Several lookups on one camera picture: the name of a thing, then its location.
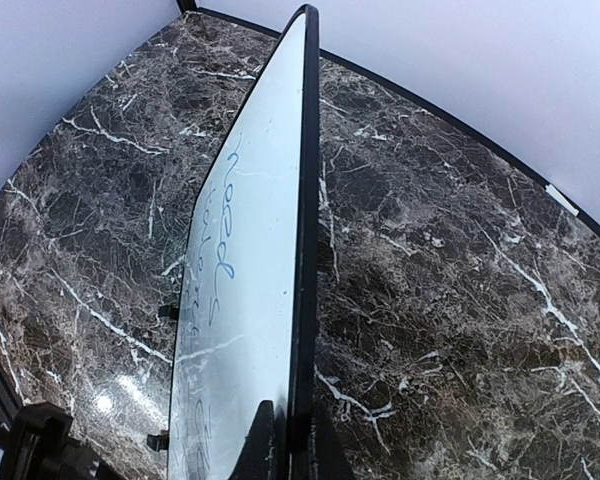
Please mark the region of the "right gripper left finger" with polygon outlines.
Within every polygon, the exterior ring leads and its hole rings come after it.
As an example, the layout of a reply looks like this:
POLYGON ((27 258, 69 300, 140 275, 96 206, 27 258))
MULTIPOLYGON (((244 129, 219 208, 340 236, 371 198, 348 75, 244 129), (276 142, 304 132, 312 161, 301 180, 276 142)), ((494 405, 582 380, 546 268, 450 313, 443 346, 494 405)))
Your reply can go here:
POLYGON ((283 449, 271 400, 263 400, 245 437, 230 480, 276 480, 283 477, 283 449))

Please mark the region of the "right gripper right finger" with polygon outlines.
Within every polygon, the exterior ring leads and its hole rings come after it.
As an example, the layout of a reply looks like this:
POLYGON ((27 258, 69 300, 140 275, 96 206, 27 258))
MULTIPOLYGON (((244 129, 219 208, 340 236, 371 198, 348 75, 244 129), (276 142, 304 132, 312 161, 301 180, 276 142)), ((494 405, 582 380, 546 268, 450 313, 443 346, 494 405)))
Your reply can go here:
POLYGON ((323 404, 315 404, 308 438, 308 478, 311 480, 354 480, 331 417, 323 404))

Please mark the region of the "white whiteboard black frame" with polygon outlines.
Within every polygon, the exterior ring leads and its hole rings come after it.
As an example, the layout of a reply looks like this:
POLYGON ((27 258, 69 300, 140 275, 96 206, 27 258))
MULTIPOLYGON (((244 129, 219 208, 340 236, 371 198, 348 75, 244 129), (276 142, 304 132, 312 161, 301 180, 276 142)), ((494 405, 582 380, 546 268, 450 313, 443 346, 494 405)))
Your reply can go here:
POLYGON ((289 478, 311 428, 319 197, 319 14, 291 17, 238 110, 191 219, 167 475, 229 479, 265 420, 289 478))

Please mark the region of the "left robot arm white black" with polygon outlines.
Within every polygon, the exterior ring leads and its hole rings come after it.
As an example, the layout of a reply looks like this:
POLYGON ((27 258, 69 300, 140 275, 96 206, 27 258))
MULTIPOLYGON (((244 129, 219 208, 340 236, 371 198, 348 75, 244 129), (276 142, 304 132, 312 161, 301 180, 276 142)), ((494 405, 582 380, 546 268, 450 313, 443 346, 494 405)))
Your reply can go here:
POLYGON ((119 479, 91 447, 70 436, 73 417, 50 403, 20 409, 0 426, 0 479, 119 479))

